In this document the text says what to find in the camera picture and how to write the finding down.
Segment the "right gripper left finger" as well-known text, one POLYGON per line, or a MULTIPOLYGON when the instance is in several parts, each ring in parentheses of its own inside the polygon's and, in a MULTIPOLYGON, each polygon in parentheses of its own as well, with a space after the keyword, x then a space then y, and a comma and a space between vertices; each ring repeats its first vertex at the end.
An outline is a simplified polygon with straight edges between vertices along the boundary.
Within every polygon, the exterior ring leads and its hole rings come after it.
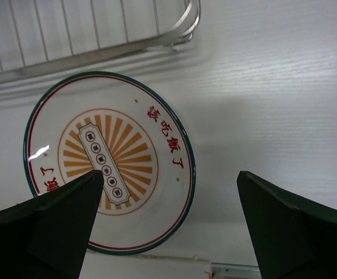
POLYGON ((0 211, 0 278, 78 278, 104 178, 90 171, 0 211))

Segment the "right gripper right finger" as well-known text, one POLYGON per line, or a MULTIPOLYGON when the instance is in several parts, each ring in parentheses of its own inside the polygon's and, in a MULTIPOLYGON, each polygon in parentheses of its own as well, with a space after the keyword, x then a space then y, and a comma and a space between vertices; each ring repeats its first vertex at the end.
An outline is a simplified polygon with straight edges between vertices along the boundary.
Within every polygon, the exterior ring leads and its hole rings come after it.
POLYGON ((337 278, 337 210, 249 172, 237 188, 262 278, 337 278))

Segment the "orange sunburst plate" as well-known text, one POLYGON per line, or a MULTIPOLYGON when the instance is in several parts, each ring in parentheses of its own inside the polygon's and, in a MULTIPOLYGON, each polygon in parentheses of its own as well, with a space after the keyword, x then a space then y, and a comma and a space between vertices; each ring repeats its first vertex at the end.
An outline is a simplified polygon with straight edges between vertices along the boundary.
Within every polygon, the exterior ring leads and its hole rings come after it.
POLYGON ((104 184, 88 247, 109 255, 152 250, 177 232, 194 199, 188 134, 154 90, 131 77, 67 77, 35 105, 23 140, 34 196, 97 170, 104 184))

